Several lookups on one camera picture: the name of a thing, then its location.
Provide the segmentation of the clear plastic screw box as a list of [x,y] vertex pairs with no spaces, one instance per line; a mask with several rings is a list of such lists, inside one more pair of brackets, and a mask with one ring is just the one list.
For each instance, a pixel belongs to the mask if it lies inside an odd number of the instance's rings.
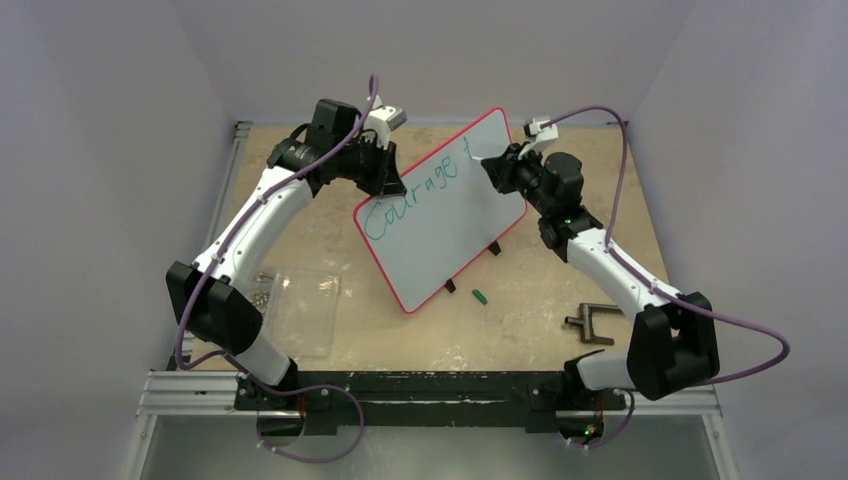
[[324,358],[333,344],[339,291],[335,271],[266,264],[247,298],[262,314],[262,333],[272,346],[295,359]]

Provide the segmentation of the black T-shaped tool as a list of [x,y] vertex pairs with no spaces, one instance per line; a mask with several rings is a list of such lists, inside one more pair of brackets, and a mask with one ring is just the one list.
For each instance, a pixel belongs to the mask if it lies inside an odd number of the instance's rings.
[[593,314],[596,312],[623,314],[622,310],[616,305],[584,302],[579,304],[576,316],[564,318],[564,326],[577,328],[580,332],[580,342],[583,344],[613,346],[615,341],[612,338],[598,336],[595,333]]

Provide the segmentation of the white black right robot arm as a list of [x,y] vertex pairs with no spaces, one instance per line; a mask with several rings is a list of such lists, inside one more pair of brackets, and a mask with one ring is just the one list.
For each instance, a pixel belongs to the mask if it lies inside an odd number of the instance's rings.
[[682,294],[607,242],[602,223],[582,204],[581,162],[571,154],[519,154],[512,144],[482,160],[495,190],[520,194],[540,215],[540,237],[563,262],[583,272],[632,322],[625,351],[598,351],[564,365],[561,392],[576,407],[601,390],[635,390],[649,400],[705,382],[720,370],[712,306],[698,293]]

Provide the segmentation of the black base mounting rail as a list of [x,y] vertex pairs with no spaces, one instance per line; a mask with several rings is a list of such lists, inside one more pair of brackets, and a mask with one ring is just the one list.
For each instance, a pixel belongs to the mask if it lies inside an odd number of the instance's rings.
[[305,435],[363,425],[599,437],[604,412],[626,402],[610,389],[578,392],[562,371],[302,371],[275,394],[239,376],[234,407],[291,414]]

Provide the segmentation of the green marker cap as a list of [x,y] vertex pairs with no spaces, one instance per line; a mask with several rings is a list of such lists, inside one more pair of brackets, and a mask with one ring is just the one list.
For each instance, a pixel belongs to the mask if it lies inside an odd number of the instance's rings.
[[485,295],[484,295],[484,294],[483,294],[480,290],[478,290],[478,289],[473,289],[473,290],[472,290],[472,295],[473,295],[473,296],[474,296],[474,297],[475,297],[475,298],[476,298],[476,299],[477,299],[477,300],[478,300],[478,301],[479,301],[482,305],[487,305],[487,304],[488,304],[488,299],[487,299],[487,297],[486,297],[486,296],[485,296]]

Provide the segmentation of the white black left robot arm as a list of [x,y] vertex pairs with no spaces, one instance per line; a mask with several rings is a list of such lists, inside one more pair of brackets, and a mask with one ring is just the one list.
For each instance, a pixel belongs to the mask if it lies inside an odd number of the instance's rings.
[[405,111],[369,100],[367,112],[330,99],[317,102],[301,124],[271,151],[252,195],[221,234],[191,263],[174,262],[166,285],[178,333],[212,343],[260,381],[272,408],[297,399],[296,365],[263,330],[264,317],[247,298],[273,244],[292,219],[336,179],[375,197],[406,194],[391,134]]

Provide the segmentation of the pink framed whiteboard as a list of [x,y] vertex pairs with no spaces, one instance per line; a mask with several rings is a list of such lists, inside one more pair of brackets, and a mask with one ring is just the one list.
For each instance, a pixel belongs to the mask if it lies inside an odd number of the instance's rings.
[[353,221],[405,313],[417,311],[526,214],[518,193],[500,194],[471,156],[512,142],[506,112],[493,107],[401,175],[407,193],[370,197]]

